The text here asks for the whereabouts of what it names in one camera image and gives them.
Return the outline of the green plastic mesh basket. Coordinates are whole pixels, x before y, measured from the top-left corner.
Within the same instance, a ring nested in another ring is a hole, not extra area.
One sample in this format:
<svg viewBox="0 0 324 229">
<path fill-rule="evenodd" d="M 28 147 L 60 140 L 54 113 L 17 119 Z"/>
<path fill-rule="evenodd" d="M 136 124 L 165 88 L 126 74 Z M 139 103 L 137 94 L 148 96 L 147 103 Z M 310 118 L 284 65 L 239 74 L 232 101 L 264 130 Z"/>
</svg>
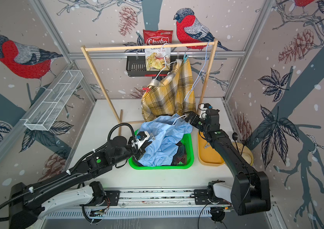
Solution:
<svg viewBox="0 0 324 229">
<path fill-rule="evenodd" d="M 136 170 L 156 170 L 156 169 L 188 169 L 194 162 L 193 145 L 191 134 L 185 134 L 177 144 L 177 152 L 170 165 L 158 167 L 145 167 L 133 157 L 128 160 L 129 165 Z"/>
</svg>

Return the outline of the light blue shirt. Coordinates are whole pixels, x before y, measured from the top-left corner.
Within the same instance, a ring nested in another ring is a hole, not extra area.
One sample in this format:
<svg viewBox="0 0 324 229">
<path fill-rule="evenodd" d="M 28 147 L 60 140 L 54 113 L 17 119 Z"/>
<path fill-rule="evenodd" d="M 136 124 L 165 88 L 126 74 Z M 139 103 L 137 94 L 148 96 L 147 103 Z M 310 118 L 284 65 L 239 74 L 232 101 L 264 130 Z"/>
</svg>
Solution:
<svg viewBox="0 0 324 229">
<path fill-rule="evenodd" d="M 152 143 L 149 147 L 155 146 L 158 148 L 161 144 L 177 144 L 185 134 L 192 132 L 192 125 L 185 122 L 184 118 L 178 119 L 172 125 L 178 117 L 180 117 L 178 114 L 174 114 L 173 116 L 161 115 L 141 125 L 139 130 L 147 131 L 151 135 L 149 141 L 152 141 Z"/>
</svg>

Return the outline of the dark multicolour plaid shirt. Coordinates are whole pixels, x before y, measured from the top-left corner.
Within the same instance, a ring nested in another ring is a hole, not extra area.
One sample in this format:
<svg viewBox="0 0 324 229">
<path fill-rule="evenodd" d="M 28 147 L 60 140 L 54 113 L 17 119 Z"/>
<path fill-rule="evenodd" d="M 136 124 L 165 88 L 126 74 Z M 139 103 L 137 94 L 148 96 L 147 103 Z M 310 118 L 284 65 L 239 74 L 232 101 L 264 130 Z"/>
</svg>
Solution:
<svg viewBox="0 0 324 229">
<path fill-rule="evenodd" d="M 133 157 L 132 161 L 138 167 L 186 165 L 187 152 L 181 141 L 177 144 L 161 144 L 158 148 L 148 146 L 140 160 Z"/>
</svg>

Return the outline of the white blue wire hanger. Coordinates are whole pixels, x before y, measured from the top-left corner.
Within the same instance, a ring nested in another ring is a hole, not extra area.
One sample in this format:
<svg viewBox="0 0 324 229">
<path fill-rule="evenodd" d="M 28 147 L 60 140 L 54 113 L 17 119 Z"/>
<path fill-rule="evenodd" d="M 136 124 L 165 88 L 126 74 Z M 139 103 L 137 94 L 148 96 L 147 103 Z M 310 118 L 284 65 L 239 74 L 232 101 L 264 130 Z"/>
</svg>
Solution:
<svg viewBox="0 0 324 229">
<path fill-rule="evenodd" d="M 206 61 L 207 61 L 207 50 L 208 50 L 208 47 L 210 47 L 210 45 L 208 45 L 206 47 L 206 51 L 205 51 L 205 61 L 204 61 L 204 64 L 196 78 L 196 80 L 194 81 L 193 85 L 192 85 L 192 88 L 188 91 L 188 93 L 186 94 L 185 98 L 184 98 L 184 101 L 187 102 L 188 98 L 190 97 L 191 93 L 194 91 L 195 87 L 197 86 L 198 82 L 201 80 L 201 77 L 202 77 L 202 71 L 204 70 L 205 68 L 205 65 L 206 65 Z"/>
</svg>

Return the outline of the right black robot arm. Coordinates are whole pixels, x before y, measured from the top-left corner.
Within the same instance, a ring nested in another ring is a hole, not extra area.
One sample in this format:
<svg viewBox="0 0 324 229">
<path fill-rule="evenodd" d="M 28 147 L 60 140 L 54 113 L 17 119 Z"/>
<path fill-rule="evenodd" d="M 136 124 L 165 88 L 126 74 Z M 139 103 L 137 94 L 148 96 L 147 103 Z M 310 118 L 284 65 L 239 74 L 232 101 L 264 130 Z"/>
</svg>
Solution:
<svg viewBox="0 0 324 229">
<path fill-rule="evenodd" d="M 233 205 L 239 216 L 271 210 L 269 179 L 265 172 L 256 171 L 234 147 L 228 134 L 220 128 L 219 110 L 208 109 L 205 118 L 201 118 L 195 112 L 188 112 L 185 121 L 203 133 L 204 139 L 221 156 L 230 169 L 234 182 L 230 192 L 230 199 L 219 196 L 211 185 L 213 202 L 217 198 L 224 199 Z"/>
</svg>

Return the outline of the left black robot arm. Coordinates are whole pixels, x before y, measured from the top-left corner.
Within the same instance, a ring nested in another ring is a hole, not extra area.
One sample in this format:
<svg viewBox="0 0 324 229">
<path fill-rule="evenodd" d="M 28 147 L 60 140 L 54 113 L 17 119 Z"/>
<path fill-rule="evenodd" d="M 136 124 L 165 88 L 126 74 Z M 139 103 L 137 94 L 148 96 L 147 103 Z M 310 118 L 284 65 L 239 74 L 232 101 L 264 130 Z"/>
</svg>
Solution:
<svg viewBox="0 0 324 229">
<path fill-rule="evenodd" d="M 110 130 L 104 145 L 83 155 L 65 172 L 35 184 L 14 185 L 10 199 L 0 205 L 0 222 L 8 221 L 11 229 L 25 229 L 41 217 L 65 207 L 101 205 L 106 193 L 94 179 L 133 156 L 142 157 L 151 144 L 151 136 L 146 131 L 132 132 L 130 139 L 112 137 L 122 126 L 133 129 L 128 123 L 117 124 Z"/>
</svg>

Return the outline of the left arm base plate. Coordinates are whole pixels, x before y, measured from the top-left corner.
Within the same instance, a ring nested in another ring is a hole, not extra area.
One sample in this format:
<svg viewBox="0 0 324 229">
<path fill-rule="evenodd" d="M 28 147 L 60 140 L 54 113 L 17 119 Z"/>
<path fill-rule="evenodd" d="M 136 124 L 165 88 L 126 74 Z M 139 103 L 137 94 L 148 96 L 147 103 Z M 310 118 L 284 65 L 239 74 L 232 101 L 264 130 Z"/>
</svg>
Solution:
<svg viewBox="0 0 324 229">
<path fill-rule="evenodd" d="M 86 207 L 107 207 L 117 206 L 120 198 L 119 190 L 104 191 L 98 198 L 93 198 L 89 203 L 85 204 Z"/>
</svg>

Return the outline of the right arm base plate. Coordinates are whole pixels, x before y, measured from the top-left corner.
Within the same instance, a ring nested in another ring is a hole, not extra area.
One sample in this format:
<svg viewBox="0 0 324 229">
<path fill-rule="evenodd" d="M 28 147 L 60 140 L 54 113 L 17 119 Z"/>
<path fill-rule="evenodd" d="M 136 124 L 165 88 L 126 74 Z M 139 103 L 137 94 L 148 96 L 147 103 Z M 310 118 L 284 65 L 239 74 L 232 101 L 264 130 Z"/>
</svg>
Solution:
<svg viewBox="0 0 324 229">
<path fill-rule="evenodd" d="M 206 189 L 195 189 L 191 195 L 194 199 L 195 205 L 209 205 L 209 204 L 218 204 L 219 202 L 214 202 L 210 200 L 208 196 L 208 191 Z"/>
</svg>

